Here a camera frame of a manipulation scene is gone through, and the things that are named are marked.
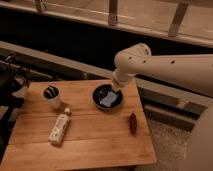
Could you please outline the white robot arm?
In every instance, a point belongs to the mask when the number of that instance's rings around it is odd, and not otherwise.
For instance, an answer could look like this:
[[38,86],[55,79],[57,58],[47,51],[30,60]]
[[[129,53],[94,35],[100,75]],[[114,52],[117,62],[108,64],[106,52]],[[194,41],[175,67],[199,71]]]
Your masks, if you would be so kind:
[[142,74],[212,98],[192,130],[180,171],[213,171],[213,54],[153,56],[139,43],[118,52],[114,64],[114,91]]

